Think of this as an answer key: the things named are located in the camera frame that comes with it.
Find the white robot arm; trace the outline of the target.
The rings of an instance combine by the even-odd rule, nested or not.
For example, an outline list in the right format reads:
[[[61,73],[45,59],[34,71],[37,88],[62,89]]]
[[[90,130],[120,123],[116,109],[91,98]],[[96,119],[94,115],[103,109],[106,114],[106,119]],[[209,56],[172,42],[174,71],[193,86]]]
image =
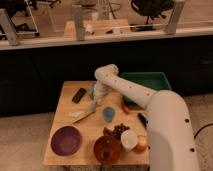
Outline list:
[[[156,91],[118,76],[118,67],[99,67],[94,98],[102,100],[112,88],[147,113],[150,171],[200,171],[189,110],[171,90]]]

